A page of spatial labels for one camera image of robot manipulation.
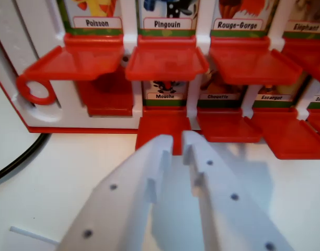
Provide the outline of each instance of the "poisson label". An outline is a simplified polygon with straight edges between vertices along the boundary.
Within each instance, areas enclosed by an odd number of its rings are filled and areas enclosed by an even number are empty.
[[[121,29],[122,21],[119,17],[74,17],[75,28],[90,29]]]

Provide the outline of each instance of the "green stripe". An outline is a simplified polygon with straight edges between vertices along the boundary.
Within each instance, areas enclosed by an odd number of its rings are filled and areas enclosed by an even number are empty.
[[[195,35],[195,30],[149,30],[139,29],[138,34],[143,36],[155,36],[155,37],[191,37]]]
[[[175,100],[153,100],[153,99],[143,99],[144,106],[185,106],[187,101],[185,99],[175,99]]]
[[[292,101],[262,101],[257,100],[253,104],[253,108],[290,108]]]
[[[267,35],[265,30],[212,30],[214,37],[261,38]]]
[[[308,109],[320,109],[320,102],[311,102],[307,108]]]
[[[105,35],[118,36],[123,34],[122,29],[82,29],[82,28],[65,28],[66,32],[72,35]]]
[[[284,38],[305,38],[305,39],[320,39],[320,33],[309,32],[289,32],[283,33]]]
[[[200,108],[239,108],[241,100],[203,100],[197,102]]]

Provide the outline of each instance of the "red plastic flap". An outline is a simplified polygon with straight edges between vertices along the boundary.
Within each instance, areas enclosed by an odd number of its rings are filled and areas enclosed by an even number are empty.
[[[56,47],[24,71],[34,81],[94,80],[114,72],[123,57],[123,37],[65,36]]]
[[[285,39],[282,53],[320,82],[320,40]]]
[[[132,116],[132,85],[125,79],[122,67],[94,81],[76,81],[75,84],[89,115]]]
[[[232,85],[292,85],[302,69],[277,50],[269,39],[211,38],[210,55],[224,81]]]
[[[144,108],[143,117],[140,118],[135,148],[142,147],[149,140],[160,134],[172,135],[174,138],[173,155],[181,155],[182,132],[191,130],[186,111]]]
[[[209,142],[254,143],[261,139],[261,131],[242,117],[241,109],[219,110],[198,108],[197,120]]]
[[[127,79],[190,81],[208,70],[209,64],[196,38],[138,37],[126,68]]]
[[[279,159],[320,159],[320,136],[296,111],[266,111],[255,109],[254,125]]]
[[[308,122],[314,129],[320,134],[320,110],[312,111],[310,110],[310,115],[308,117]]]

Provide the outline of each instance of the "black cable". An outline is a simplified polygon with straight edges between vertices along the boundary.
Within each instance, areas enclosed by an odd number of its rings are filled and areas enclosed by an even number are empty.
[[[25,151],[23,152],[17,159],[7,165],[0,171],[0,179],[9,174],[12,170],[22,164],[25,160],[31,157],[34,153],[41,149],[46,141],[49,139],[50,134],[42,133],[36,139],[36,141]]]

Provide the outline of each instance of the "red handle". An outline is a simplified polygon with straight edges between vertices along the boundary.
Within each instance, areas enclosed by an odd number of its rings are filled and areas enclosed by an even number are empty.
[[[46,98],[38,98],[31,94],[30,88],[27,86],[27,83],[31,81],[30,79],[27,79],[24,75],[20,75],[16,79],[16,86],[19,90],[20,94],[28,101],[37,104],[37,105],[50,105],[55,102],[56,96],[54,93],[54,90],[50,84],[49,81],[37,81],[39,84],[43,85],[47,91],[49,92],[48,97]]]

